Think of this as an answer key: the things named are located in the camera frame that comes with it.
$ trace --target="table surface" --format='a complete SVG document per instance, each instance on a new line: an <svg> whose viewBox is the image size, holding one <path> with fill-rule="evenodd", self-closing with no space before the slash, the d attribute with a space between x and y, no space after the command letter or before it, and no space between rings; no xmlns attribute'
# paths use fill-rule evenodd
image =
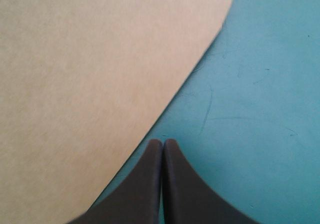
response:
<svg viewBox="0 0 320 224"><path fill-rule="evenodd" d="M250 217L319 223L319 87L320 0L234 0L218 37L97 202L149 139L175 138L206 183Z"/></svg>

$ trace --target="beige paper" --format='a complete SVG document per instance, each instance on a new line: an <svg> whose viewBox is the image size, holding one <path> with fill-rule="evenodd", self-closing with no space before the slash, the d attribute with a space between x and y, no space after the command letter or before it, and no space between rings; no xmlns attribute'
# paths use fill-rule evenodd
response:
<svg viewBox="0 0 320 224"><path fill-rule="evenodd" d="M232 0L0 0L0 223L86 211Z"/></svg>

